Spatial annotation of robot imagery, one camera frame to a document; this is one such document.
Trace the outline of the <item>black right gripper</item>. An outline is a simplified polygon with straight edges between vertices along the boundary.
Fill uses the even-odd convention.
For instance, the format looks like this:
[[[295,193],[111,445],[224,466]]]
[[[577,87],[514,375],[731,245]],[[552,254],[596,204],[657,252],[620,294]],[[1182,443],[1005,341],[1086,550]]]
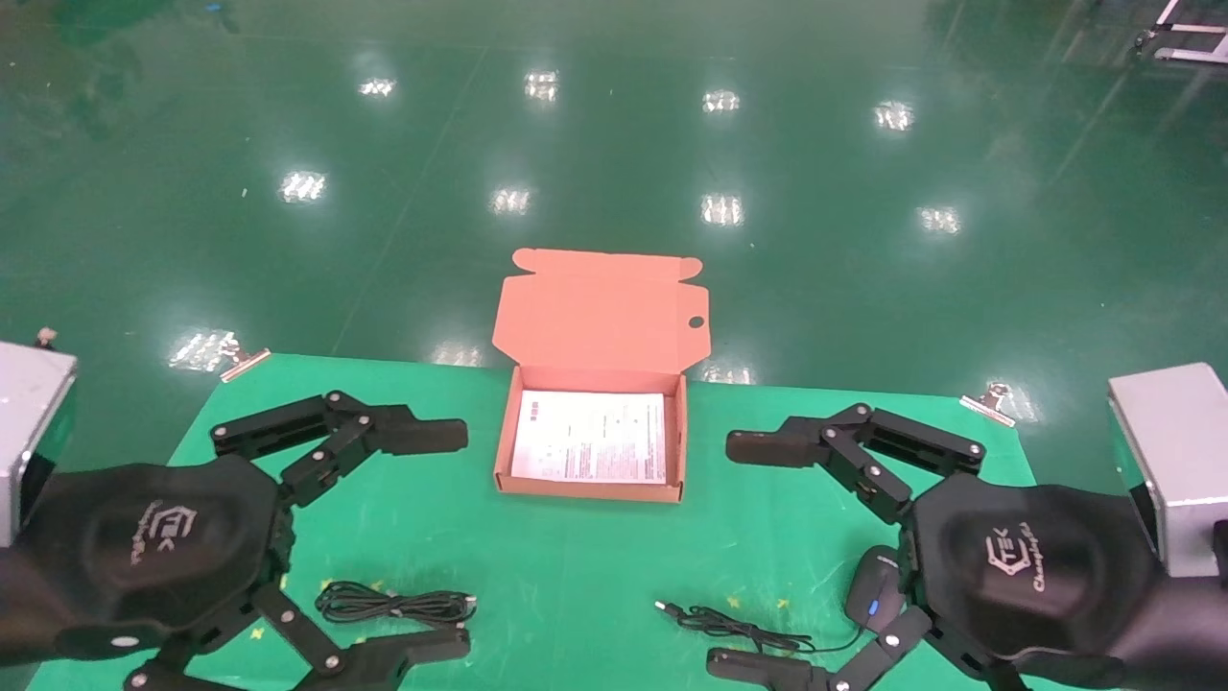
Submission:
[[[965,677],[1027,690],[1223,690],[1226,590],[1172,577],[1131,500],[957,475],[903,514],[903,608],[836,673],[712,648],[712,677],[768,690],[872,690],[927,642]]]

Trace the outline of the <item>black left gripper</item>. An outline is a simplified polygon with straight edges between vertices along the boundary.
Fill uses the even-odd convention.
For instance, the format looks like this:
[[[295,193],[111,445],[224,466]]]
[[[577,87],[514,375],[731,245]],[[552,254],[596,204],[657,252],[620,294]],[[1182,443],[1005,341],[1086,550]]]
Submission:
[[[413,666],[469,655],[472,599],[425,632],[346,648],[276,584],[293,513],[241,458],[58,473],[2,550],[4,666],[154,649],[128,690],[223,690],[187,673],[263,619],[307,663],[298,690],[395,690]]]

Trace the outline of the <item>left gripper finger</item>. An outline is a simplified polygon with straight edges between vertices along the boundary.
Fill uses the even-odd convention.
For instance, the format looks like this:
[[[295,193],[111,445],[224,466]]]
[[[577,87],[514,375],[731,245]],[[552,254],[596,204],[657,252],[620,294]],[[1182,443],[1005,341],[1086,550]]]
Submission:
[[[282,469],[282,503],[306,508],[368,458],[413,457],[465,449],[463,419],[418,419],[406,404],[367,404],[343,392],[307,396],[279,407],[223,421],[211,430],[220,458],[251,461],[312,443]]]

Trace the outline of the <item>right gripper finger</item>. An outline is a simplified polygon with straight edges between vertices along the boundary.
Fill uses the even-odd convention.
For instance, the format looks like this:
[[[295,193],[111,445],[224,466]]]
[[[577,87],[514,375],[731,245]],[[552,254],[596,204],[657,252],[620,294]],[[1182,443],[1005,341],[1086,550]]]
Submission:
[[[912,490],[878,457],[939,477],[979,475],[985,446],[896,412],[856,403],[826,419],[792,416],[779,430],[732,430],[725,455],[742,465],[822,466],[887,525],[912,504]]]

